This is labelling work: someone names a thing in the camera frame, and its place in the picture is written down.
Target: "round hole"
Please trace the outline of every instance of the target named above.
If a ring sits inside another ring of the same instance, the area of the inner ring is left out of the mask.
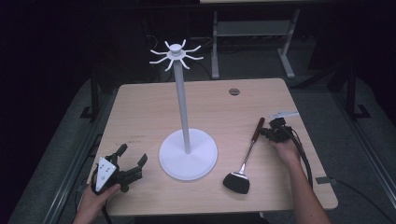
[[[241,93],[238,89],[236,89],[236,88],[231,88],[229,91],[228,91],[231,95],[239,95],[239,93]]]

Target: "wooden table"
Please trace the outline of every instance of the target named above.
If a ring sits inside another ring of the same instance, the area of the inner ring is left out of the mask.
[[[218,146],[218,160],[204,177],[184,182],[169,176],[159,163],[163,140],[181,129],[175,83],[134,84],[120,87],[95,161],[111,155],[121,144],[129,148],[119,158],[121,170],[136,166],[147,153],[143,178],[118,193],[107,204],[112,216],[182,215],[275,211],[292,209],[287,170],[259,136],[247,162],[250,190],[234,193],[222,185],[224,177],[238,171],[248,152],[250,139],[260,117],[278,110],[294,111],[296,105],[279,78],[186,82],[190,128],[210,134]],[[240,94],[232,96],[229,89]],[[300,116],[286,118],[301,138],[314,178],[314,191],[322,205],[331,209],[337,199],[330,184],[318,185],[325,176]]]

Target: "table leg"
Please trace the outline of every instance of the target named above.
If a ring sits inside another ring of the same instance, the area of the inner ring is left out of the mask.
[[[280,61],[282,62],[283,67],[285,68],[286,75],[290,79],[295,78],[295,75],[293,73],[293,70],[291,69],[291,65],[289,63],[289,59],[286,56],[286,54],[288,53],[289,45],[293,37],[294,28],[296,27],[299,14],[300,14],[300,9],[299,8],[295,9],[286,35],[286,43],[282,49],[277,50],[277,53],[279,54],[280,57]]]
[[[212,50],[212,78],[219,79],[219,63],[218,63],[218,12],[214,12],[213,19],[213,50]]]

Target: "human hand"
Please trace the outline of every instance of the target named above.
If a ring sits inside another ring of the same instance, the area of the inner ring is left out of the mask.
[[[105,202],[119,190],[120,184],[116,184],[105,190],[102,194],[96,195],[92,191],[91,185],[88,185],[84,189],[82,201],[73,223],[93,223],[102,210]]]
[[[291,139],[286,142],[276,143],[269,141],[269,143],[276,148],[277,155],[288,168],[296,162],[300,163],[300,152]]]

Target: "round white base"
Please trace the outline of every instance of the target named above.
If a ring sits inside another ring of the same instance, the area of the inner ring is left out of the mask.
[[[218,158],[218,147],[209,134],[197,129],[189,129],[189,133],[190,154],[185,151],[182,130],[171,133],[160,148],[161,166],[179,180],[194,180],[206,175]]]

